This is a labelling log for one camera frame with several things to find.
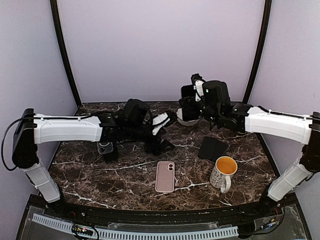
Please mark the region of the pink phone case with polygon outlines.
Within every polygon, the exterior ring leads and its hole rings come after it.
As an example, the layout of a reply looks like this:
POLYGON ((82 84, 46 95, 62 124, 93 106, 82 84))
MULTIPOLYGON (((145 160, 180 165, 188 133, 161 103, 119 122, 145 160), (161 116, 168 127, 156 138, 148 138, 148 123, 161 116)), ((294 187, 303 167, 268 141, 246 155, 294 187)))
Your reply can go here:
POLYGON ((155 191, 172 193, 175 189, 175 163, 159 161, 156 168, 155 191))

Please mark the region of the white phone dark screen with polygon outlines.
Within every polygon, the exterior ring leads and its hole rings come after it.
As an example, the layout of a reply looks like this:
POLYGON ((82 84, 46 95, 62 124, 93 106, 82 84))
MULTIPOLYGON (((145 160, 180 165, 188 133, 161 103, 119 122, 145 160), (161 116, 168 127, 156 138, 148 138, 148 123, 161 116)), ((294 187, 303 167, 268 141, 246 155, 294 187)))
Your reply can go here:
POLYGON ((180 92, 181 92, 181 98, 194 97, 196 94, 194 90, 194 86, 192 84, 183 85, 180 88, 180 92))

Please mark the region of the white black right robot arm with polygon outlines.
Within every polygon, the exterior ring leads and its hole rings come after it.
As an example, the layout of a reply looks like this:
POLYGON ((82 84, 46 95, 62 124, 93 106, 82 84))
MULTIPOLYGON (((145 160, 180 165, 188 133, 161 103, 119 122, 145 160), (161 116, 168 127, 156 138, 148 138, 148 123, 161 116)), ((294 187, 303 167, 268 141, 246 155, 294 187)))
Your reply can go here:
POLYGON ((301 157, 267 188, 255 213, 266 217, 275 202, 320 171, 320 114, 298 115, 232 102, 228 86, 219 80, 205 81, 195 74, 191 84, 181 87, 179 100, 184 123, 207 120, 211 127, 239 133, 267 134, 296 141, 303 145, 301 157))

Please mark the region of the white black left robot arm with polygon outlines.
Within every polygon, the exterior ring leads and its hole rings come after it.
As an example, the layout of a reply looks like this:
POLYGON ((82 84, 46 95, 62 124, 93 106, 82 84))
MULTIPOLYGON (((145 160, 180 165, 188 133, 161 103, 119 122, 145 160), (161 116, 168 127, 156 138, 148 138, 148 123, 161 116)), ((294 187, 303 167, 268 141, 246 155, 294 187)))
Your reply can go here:
POLYGON ((174 149, 174 145, 161 136, 164 128, 177 120, 176 113, 168 110, 153 115, 148 103, 129 99, 118 111, 98 111, 83 116, 51 116, 36 114, 34 109, 24 110, 13 134, 12 162, 39 190, 51 210, 60 218, 71 213, 64 195, 38 157, 38 145, 49 142, 87 141, 97 143, 98 153, 106 162, 119 158, 119 144, 140 142, 144 150, 159 156, 174 149))

